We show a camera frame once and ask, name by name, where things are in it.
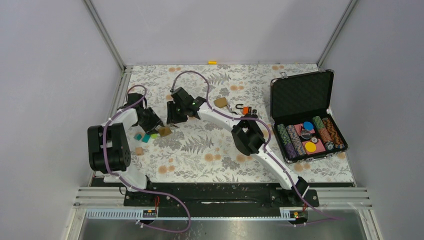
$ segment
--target vertical metal post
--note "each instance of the vertical metal post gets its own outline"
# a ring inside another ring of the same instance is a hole
[[[121,56],[119,55],[119,52],[117,48],[114,45],[114,42],[111,39],[111,36],[109,35],[108,31],[105,28],[105,25],[102,22],[102,19],[100,18],[99,14],[97,13],[96,8],[94,7],[94,4],[91,0],[82,0],[87,7],[88,12],[91,15],[91,18],[93,19],[94,24],[96,25],[98,31],[100,32],[100,35],[102,36],[104,42],[107,45],[107,48],[109,48],[110,53],[112,54],[113,58],[116,61],[116,64],[118,64],[118,67],[121,69],[121,71],[125,70],[125,63],[122,60]]]
[[[321,56],[318,59],[318,62],[316,63],[316,65],[318,67],[323,66],[324,61],[326,60],[331,48],[334,45],[334,42],[336,41],[337,37],[339,36],[340,32],[342,31],[342,29],[345,26],[349,16],[351,15],[352,11],[355,9],[358,2],[359,2],[359,0],[350,0],[349,4],[347,5],[346,9],[344,10],[343,15],[340,18],[340,21],[338,21],[337,26],[335,27],[330,39],[328,40],[327,45],[324,48],[324,51],[322,52]]]

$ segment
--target blue disc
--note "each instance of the blue disc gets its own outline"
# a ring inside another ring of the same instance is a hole
[[[303,123],[303,128],[308,130],[308,131],[312,131],[314,129],[314,125],[312,125],[312,123],[305,121]]]

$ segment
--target poker chip stack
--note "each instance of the poker chip stack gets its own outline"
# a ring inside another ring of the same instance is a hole
[[[322,119],[322,122],[324,123],[325,128],[327,129],[328,133],[330,134],[331,139],[334,141],[334,147],[336,149],[342,149],[345,147],[343,144],[342,139],[337,134],[336,128],[334,127],[333,123],[328,117],[325,117]]]
[[[306,155],[306,151],[298,136],[298,133],[296,132],[295,126],[288,125],[285,127],[285,129],[287,129],[287,133],[290,136],[291,142],[293,143],[293,146],[294,146],[294,149],[296,150],[297,155],[298,156]]]
[[[284,149],[287,152],[288,159],[293,159],[297,157],[295,147],[293,146],[292,141],[290,140],[290,136],[286,131],[286,128],[283,124],[279,124],[277,126],[277,131],[282,139],[282,144],[284,145]]]
[[[318,133],[321,136],[321,139],[325,144],[325,149],[327,149],[327,150],[334,149],[333,140],[332,140],[329,132],[327,131],[326,127],[324,126],[324,123],[321,120],[320,116],[314,116],[312,118],[312,122],[315,125],[316,129],[318,129]]]

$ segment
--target gray floor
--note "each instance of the gray floor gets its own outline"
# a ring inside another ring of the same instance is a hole
[[[86,219],[80,240],[361,240],[366,239],[358,214],[353,211],[329,211],[333,216],[345,218],[325,221],[306,227],[292,227],[287,221],[262,220],[195,220],[184,233],[175,234],[143,228],[133,220]],[[323,219],[309,211],[309,222]],[[184,221],[156,221],[152,225],[168,229],[182,229]]]

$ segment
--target table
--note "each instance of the table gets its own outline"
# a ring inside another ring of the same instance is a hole
[[[137,65],[133,66],[128,88],[141,84],[148,88],[147,103],[165,123],[167,101],[174,78],[186,70],[203,74],[210,82],[209,100],[226,97],[233,110],[236,104],[252,106],[268,126],[270,118],[270,82],[284,72],[288,76],[318,71],[316,64],[218,64],[218,65]],[[176,83],[194,98],[205,97],[207,85],[195,74],[183,74]],[[143,93],[142,88],[134,92]],[[251,156],[241,154],[231,133],[214,123],[189,118],[172,128],[172,134],[158,136],[144,143],[134,139],[141,127],[133,127],[127,135],[131,164],[153,182],[244,182],[270,183],[276,178]],[[268,132],[263,128],[265,139]],[[272,136],[271,149],[280,157],[277,141]],[[137,156],[135,148],[144,155]],[[354,181],[346,153],[312,162],[287,164],[310,183]]]

